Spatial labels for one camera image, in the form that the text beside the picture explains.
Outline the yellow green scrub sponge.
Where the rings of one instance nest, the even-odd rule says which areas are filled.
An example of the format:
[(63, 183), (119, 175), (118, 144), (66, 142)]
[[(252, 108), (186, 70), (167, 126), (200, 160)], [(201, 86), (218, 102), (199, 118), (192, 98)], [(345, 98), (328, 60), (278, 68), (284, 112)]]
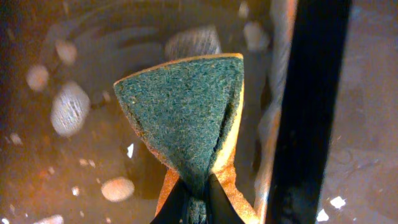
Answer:
[(205, 184), (215, 174), (244, 223), (258, 223), (236, 188), (234, 156), (244, 104), (244, 59), (239, 53), (163, 63), (114, 84), (131, 127), (168, 168), (157, 214), (178, 179), (190, 192), (188, 223), (207, 223)]

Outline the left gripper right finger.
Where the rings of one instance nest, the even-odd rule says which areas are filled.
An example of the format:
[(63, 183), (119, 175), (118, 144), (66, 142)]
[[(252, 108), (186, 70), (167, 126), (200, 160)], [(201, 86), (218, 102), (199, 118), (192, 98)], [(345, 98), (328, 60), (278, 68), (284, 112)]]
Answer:
[(215, 174), (206, 181), (204, 197), (207, 224), (244, 224)]

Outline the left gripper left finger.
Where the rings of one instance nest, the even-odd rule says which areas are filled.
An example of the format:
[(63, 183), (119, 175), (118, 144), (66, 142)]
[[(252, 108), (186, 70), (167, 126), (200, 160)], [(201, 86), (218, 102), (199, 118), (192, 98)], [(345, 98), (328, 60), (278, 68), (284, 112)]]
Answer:
[(179, 178), (167, 197), (160, 212), (150, 224), (188, 224), (188, 203), (190, 192), (185, 182)]

